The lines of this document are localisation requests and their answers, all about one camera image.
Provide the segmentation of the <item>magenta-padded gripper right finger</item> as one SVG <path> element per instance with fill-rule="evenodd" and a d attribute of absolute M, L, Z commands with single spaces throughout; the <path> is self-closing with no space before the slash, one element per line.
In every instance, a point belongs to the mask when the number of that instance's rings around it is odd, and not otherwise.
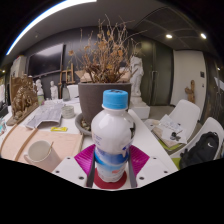
<path fill-rule="evenodd" d="M 129 150 L 128 170 L 132 188 L 140 188 L 177 171 L 174 163 L 169 167 L 158 156 L 147 155 L 136 146 Z"/>

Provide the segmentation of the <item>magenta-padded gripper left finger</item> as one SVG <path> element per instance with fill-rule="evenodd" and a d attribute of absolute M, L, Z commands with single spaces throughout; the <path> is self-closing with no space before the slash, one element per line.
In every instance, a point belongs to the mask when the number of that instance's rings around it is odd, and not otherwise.
<path fill-rule="evenodd" d="M 84 188 L 91 188 L 95 175 L 95 145 L 90 145 L 76 156 L 67 156 L 52 173 Z"/>

